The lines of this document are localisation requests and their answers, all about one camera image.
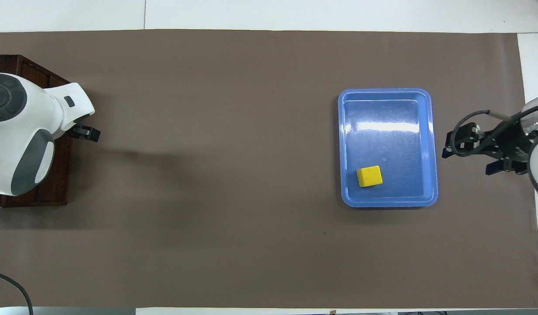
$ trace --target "yellow sponge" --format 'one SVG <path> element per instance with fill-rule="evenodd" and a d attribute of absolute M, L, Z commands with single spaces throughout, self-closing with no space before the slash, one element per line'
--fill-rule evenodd
<path fill-rule="evenodd" d="M 360 187 L 368 187 L 383 183 L 381 179 L 380 167 L 378 165 L 357 169 L 356 175 L 359 178 Z"/>

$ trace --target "brown table surface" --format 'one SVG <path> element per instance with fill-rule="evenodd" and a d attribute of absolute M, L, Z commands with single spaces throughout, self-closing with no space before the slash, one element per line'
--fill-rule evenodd
<path fill-rule="evenodd" d="M 69 205 L 0 210 L 0 271 L 35 305 L 538 307 L 529 179 L 440 158 L 465 114 L 523 106 L 515 34 L 31 32 L 3 53 L 79 82 L 102 131 Z M 431 207 L 341 201 L 337 96 L 370 87 L 432 96 Z"/>

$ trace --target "blue plastic tray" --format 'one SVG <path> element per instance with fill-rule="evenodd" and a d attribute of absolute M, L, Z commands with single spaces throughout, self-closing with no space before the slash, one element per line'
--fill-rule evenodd
<path fill-rule="evenodd" d="M 426 207 L 438 197 L 430 95 L 421 88 L 349 89 L 339 95 L 341 195 L 351 207 Z M 360 187 L 379 165 L 384 183 Z"/>

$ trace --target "yellow cube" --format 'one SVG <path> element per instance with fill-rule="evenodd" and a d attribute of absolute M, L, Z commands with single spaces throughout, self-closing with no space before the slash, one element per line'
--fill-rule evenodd
<path fill-rule="evenodd" d="M 357 169 L 356 175 L 359 178 L 360 187 L 368 187 L 383 183 L 381 179 L 380 167 L 378 165 Z"/>

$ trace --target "dark brown wooden cabinet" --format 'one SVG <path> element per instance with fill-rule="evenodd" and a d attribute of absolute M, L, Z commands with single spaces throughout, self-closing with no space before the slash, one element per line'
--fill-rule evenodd
<path fill-rule="evenodd" d="M 23 77 L 40 88 L 54 88 L 69 83 L 21 55 L 0 55 L 0 72 Z M 0 207 L 66 205 L 72 145 L 73 139 L 68 136 L 55 140 L 53 164 L 43 182 L 33 190 L 17 197 L 0 195 Z"/>

